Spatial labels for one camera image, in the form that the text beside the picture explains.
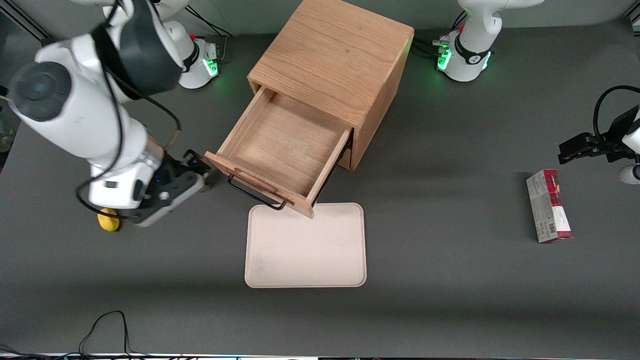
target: wooden drawer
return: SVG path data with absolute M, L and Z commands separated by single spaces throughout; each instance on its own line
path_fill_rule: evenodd
M 312 207 L 352 131 L 339 119 L 262 86 L 218 152 L 205 156 L 232 186 L 239 181 L 313 218 Z

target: black metal handle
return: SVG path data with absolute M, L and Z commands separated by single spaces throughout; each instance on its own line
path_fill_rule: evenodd
M 274 205 L 272 205 L 272 204 L 260 199 L 259 197 L 257 197 L 254 194 L 246 191 L 245 189 L 242 189 L 242 188 L 238 187 L 237 185 L 234 185 L 232 183 L 234 177 L 236 177 L 234 174 L 230 174 L 229 178 L 227 179 L 227 184 L 229 184 L 229 186 L 231 186 L 232 188 L 236 189 L 237 191 L 249 196 L 253 200 L 256 200 L 257 202 L 259 202 L 259 203 L 261 203 L 263 205 L 269 206 L 271 209 L 274 209 L 274 210 L 282 210 L 282 209 L 284 209 L 284 206 L 287 204 L 287 202 L 283 200 L 282 204 L 280 204 L 280 206 L 274 206 Z

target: wood grain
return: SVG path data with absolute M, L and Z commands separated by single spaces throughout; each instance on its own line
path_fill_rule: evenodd
M 238 145 L 239 141 L 244 138 L 246 132 L 249 131 L 253 125 L 253 120 L 257 118 L 264 108 L 269 104 L 274 92 L 266 87 L 260 88 L 257 91 L 253 100 L 246 107 L 244 113 L 236 123 L 236 126 L 231 130 L 225 142 L 222 143 L 218 152 L 220 153 L 233 153 Z
M 412 36 L 340 0 L 304 0 L 248 78 L 359 128 Z
M 218 153 L 205 156 L 223 173 L 312 217 L 350 134 L 335 117 L 263 86 Z
M 346 130 L 318 109 L 275 94 L 240 140 L 242 146 L 228 156 L 306 197 Z
M 243 168 L 241 165 L 226 159 L 224 156 L 213 154 L 209 151 L 205 152 L 204 156 L 211 160 L 211 162 L 226 176 L 234 174 L 236 176 L 234 181 L 254 189 L 256 192 L 273 199 L 274 202 L 286 201 L 287 206 L 308 218 L 314 217 L 312 205 L 311 203 L 308 203 L 305 198 L 288 192 L 286 189 L 272 183 L 269 179 L 265 179 L 261 175 L 256 174 L 247 168 Z
M 380 93 L 376 97 L 376 101 L 369 109 L 365 121 L 362 123 L 362 127 L 356 129 L 353 135 L 351 163 L 349 164 L 349 169 L 351 171 L 355 171 L 358 164 L 360 164 L 360 160 L 362 160 L 364 152 L 369 147 L 369 144 L 373 139 L 373 135 L 375 135 L 378 126 L 380 126 L 380 122 L 382 122 L 382 119 L 387 114 L 389 106 L 391 106 L 391 102 L 396 97 L 398 86 L 400 85 L 400 79 L 404 72 L 404 65 L 407 57 L 409 56 L 412 39 L 413 38 L 409 38 L 406 40 L 404 51 L 397 55 L 395 64 L 390 69 L 387 76 L 387 82 L 382 87 Z

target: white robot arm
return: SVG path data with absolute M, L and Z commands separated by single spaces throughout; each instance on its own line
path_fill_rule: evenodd
M 39 50 L 35 63 L 14 75 L 10 106 L 89 162 L 91 203 L 129 209 L 125 217 L 150 225 L 201 189 L 208 167 L 195 153 L 175 161 L 121 105 L 175 88 L 184 68 L 154 5 L 121 0 L 111 19 L 117 25 L 105 22 Z
M 491 56 L 491 46 L 502 29 L 501 10 L 536 6 L 544 0 L 458 0 L 468 19 L 462 31 L 453 29 L 435 45 L 443 47 L 437 69 L 455 81 L 472 81 Z
M 111 12 L 113 5 L 113 0 L 71 1 L 83 5 L 101 6 L 105 17 Z M 185 9 L 189 2 L 190 0 L 153 0 L 155 12 L 162 21 Z M 117 12 L 111 23 L 116 26 L 126 20 L 126 14 Z M 184 26 L 177 21 L 166 21 L 163 26 L 178 51 L 178 57 L 182 60 L 182 75 L 179 79 L 182 87 L 201 88 L 219 74 L 220 61 L 216 44 L 191 37 Z

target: cardboard box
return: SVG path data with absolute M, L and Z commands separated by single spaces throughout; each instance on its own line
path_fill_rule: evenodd
M 536 222 L 538 242 L 543 244 L 572 237 L 560 200 L 560 184 L 557 170 L 542 170 L 527 179 L 529 199 Z

